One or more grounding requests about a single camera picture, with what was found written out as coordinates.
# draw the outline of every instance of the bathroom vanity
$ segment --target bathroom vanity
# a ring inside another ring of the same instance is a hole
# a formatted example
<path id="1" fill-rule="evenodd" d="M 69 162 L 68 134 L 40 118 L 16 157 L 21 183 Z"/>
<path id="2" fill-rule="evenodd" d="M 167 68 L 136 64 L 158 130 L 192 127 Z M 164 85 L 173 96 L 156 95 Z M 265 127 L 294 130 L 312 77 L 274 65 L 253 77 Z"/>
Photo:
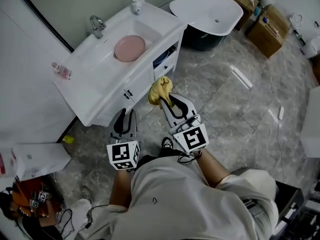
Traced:
<path id="1" fill-rule="evenodd" d="M 69 80 L 56 76 L 54 84 L 85 126 L 108 126 L 121 109 L 127 112 L 149 91 L 152 83 L 175 70 L 187 24 L 176 16 L 143 3 L 140 15 L 128 6 L 105 22 L 103 37 L 90 35 L 63 65 L 72 71 Z M 135 61 L 114 57 L 117 42 L 138 35 L 146 44 Z M 165 51 L 168 57 L 154 67 Z"/>

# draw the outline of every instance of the faucet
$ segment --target faucet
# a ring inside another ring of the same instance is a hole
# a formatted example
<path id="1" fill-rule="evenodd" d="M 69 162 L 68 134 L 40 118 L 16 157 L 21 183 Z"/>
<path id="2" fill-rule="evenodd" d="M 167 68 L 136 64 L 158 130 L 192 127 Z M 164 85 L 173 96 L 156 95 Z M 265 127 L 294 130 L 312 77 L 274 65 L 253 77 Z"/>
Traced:
<path id="1" fill-rule="evenodd" d="M 102 30 L 106 28 L 106 24 L 102 20 L 95 15 L 90 16 L 90 22 L 93 27 L 93 34 L 96 38 L 101 39 L 104 35 L 101 33 Z"/>

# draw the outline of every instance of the white marker cube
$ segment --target white marker cube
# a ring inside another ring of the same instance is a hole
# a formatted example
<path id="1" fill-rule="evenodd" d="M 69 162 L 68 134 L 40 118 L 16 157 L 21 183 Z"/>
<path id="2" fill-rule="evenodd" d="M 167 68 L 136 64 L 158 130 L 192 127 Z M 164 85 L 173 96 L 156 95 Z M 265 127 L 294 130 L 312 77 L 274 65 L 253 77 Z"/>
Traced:
<path id="1" fill-rule="evenodd" d="M 106 145 L 110 164 L 116 170 L 133 169 L 137 167 L 140 148 L 138 142 L 130 141 Z"/>
<path id="2" fill-rule="evenodd" d="M 202 150 L 209 144 L 204 123 L 176 133 L 173 138 L 187 155 Z"/>

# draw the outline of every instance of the gray marble floor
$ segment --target gray marble floor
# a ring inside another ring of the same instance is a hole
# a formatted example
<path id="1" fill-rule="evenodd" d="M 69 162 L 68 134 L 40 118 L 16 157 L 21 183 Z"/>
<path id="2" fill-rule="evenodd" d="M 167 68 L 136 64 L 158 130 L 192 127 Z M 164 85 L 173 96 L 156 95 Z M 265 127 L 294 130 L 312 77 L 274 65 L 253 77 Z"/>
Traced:
<path id="1" fill-rule="evenodd" d="M 252 86 L 239 79 L 241 72 Z M 295 36 L 266 59 L 242 33 L 233 31 L 217 48 L 200 52 L 182 47 L 173 92 L 192 100 L 206 125 L 208 150 L 230 171 L 250 167 L 267 170 L 276 180 L 306 194 L 320 159 L 306 158 L 299 141 L 311 88 L 317 86 L 309 61 Z M 279 123 L 278 111 L 284 107 Z M 157 155 L 169 125 L 159 107 L 145 96 L 136 106 L 141 155 Z M 84 127 L 78 121 L 68 133 L 75 143 L 64 144 L 72 160 L 56 173 L 67 204 L 80 197 L 80 186 L 92 191 L 94 205 L 107 202 L 115 170 L 106 151 L 106 129 Z"/>

